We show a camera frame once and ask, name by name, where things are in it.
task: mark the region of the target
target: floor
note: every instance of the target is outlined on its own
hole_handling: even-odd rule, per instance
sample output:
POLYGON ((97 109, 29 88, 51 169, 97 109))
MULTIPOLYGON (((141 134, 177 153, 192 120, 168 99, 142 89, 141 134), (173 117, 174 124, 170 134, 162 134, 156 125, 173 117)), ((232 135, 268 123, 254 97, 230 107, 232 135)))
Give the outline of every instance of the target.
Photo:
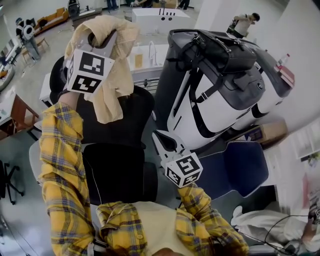
MULTIPOLYGON (((121 6, 118 11, 111 12, 116 17, 123 18, 127 7, 121 6)), ((198 14, 190 10, 188 15, 196 22, 198 14)), ((43 79, 51 71, 56 60, 64 54, 65 47, 73 33, 70 21, 59 25, 41 35, 49 43, 44 46, 41 60, 32 63, 28 60, 26 66, 23 59, 19 57, 16 65, 16 75, 10 85, 1 93, 0 101, 10 95, 13 91, 34 109, 41 113, 46 106, 39 100, 43 79)), ((152 40, 155 44, 167 43, 166 35, 140 36, 137 42, 147 45, 152 40)), ((155 124, 150 118, 146 124, 142 141, 146 144, 146 161, 157 163, 154 146, 151 142, 151 132, 155 124)), ((13 176, 13 184, 19 190, 24 191, 24 197, 13 194, 16 205, 11 205, 9 198, 0 200, 0 214, 6 220, 10 231, 5 231, 4 238, 0 237, 0 252, 3 256, 52 256, 54 255, 50 243, 50 223, 46 213, 46 206, 42 199, 41 187, 37 184, 29 162, 29 148, 34 140, 26 133, 20 132, 12 137, 0 141, 0 159, 10 166, 17 165, 20 171, 13 176)), ((178 207, 179 201, 175 199, 175 185, 159 173, 159 193, 157 201, 170 207, 178 207)), ((274 196, 273 187, 262 187, 248 198, 242 198, 237 192, 231 192, 217 200, 212 201, 212 206, 220 211, 226 220, 230 221, 233 209, 244 205, 247 211, 263 209, 274 196)))

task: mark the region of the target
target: yellow plaid shirt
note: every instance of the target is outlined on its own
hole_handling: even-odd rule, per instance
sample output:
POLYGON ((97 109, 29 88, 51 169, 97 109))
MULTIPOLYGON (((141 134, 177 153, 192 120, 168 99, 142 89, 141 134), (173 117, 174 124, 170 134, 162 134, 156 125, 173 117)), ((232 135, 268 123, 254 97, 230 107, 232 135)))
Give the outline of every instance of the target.
MULTIPOLYGON (((43 198, 51 222, 51 243, 56 255, 87 255, 95 237, 89 191, 81 153, 83 123, 68 105, 57 103, 44 112, 40 139, 43 198)), ((194 255, 209 255, 209 237, 219 240, 228 255, 246 255, 248 246, 195 184, 179 189, 176 234, 194 255)), ((147 240, 136 208, 130 203, 102 204, 97 209, 100 238, 109 248, 129 255, 144 255, 147 240)))

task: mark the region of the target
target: bottle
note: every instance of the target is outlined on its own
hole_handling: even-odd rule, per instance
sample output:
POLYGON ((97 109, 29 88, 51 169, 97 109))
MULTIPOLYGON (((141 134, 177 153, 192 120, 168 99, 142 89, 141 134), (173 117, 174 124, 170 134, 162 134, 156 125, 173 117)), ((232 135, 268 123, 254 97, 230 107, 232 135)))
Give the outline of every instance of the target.
POLYGON ((141 69, 143 66, 144 53, 140 48, 140 43, 137 43, 138 47, 134 55, 134 68, 141 69))
POLYGON ((290 57, 290 54, 287 53, 286 55, 284 55, 281 59, 278 60, 278 62, 275 64, 274 69, 278 72, 280 71, 283 66, 286 65, 286 63, 288 62, 290 57))

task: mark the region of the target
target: plaid sleeve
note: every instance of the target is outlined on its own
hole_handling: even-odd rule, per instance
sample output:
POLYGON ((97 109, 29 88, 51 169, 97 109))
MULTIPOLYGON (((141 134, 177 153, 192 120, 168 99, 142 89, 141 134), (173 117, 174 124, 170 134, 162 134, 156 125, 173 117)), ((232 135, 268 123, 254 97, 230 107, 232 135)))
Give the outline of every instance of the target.
POLYGON ((211 198, 195 183, 178 189, 185 211, 205 225, 208 233, 227 248, 230 255, 247 255, 249 248, 243 237, 211 208, 211 198))
POLYGON ((82 119, 57 103, 44 113, 40 148, 42 195, 51 222, 56 255, 87 255, 95 230, 82 160, 82 119))

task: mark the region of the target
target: beige towel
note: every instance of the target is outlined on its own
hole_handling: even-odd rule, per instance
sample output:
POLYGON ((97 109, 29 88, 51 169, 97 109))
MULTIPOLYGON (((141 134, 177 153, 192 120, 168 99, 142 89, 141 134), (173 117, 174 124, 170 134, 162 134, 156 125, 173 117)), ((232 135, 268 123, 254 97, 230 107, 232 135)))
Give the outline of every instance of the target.
POLYGON ((125 19, 109 15, 97 16, 79 25, 68 43, 64 58, 73 54, 80 34, 90 29, 99 46, 112 30, 117 31, 117 38, 110 58, 114 65, 102 87, 89 100, 93 103, 98 122, 106 124, 123 118, 123 112, 118 97, 127 96, 134 91, 134 82, 127 61, 134 42, 140 33, 137 25, 125 19))

